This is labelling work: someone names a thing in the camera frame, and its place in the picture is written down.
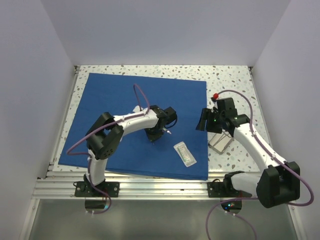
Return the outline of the metal instrument tray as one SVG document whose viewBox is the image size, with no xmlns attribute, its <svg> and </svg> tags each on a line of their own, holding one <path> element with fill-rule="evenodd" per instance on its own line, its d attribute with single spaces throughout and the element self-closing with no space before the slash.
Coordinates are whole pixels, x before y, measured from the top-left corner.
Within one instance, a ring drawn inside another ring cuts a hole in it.
<svg viewBox="0 0 320 240">
<path fill-rule="evenodd" d="M 228 132 L 216 133 L 208 142 L 208 147 L 222 155 L 233 140 Z"/>
</svg>

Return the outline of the white suture packet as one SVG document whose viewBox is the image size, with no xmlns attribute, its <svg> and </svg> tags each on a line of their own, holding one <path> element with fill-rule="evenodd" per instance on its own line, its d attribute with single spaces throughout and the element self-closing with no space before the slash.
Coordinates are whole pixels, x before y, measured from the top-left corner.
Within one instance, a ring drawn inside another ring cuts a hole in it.
<svg viewBox="0 0 320 240">
<path fill-rule="evenodd" d="M 183 164 L 188 168 L 197 163 L 192 153 L 187 148 L 187 145 L 182 141 L 173 146 Z"/>
</svg>

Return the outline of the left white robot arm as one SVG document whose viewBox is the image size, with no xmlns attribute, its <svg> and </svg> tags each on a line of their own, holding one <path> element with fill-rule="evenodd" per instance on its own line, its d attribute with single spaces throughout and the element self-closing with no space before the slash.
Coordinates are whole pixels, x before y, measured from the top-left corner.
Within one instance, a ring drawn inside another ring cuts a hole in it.
<svg viewBox="0 0 320 240">
<path fill-rule="evenodd" d="M 132 113 L 111 115 L 103 113 L 89 129 L 87 134 L 108 125 L 94 133 L 86 140 L 88 153 L 91 155 L 85 179 L 88 181 L 86 190 L 92 196 L 103 193 L 104 172 L 107 161 L 118 148 L 122 138 L 128 134 L 144 130 L 150 142 L 155 142 L 168 131 L 168 125 L 178 121 L 177 112 L 172 108 L 161 109 L 157 105 L 149 108 L 136 106 Z"/>
</svg>

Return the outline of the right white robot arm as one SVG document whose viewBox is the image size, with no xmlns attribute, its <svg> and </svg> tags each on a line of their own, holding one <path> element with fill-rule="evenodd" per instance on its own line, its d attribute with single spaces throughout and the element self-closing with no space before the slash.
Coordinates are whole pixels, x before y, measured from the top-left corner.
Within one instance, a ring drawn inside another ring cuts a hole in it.
<svg viewBox="0 0 320 240">
<path fill-rule="evenodd" d="M 252 157 L 260 176 L 244 171 L 225 174 L 222 182 L 211 184 L 215 191 L 223 191 L 228 197 L 238 192 L 257 196 L 265 208 L 287 204 L 300 198 L 300 167 L 294 161 L 288 162 L 264 141 L 252 125 L 246 114 L 238 114 L 231 97 L 219 99 L 217 94 L 211 97 L 216 105 L 203 108 L 198 131 L 221 134 L 227 132 L 237 140 Z"/>
</svg>

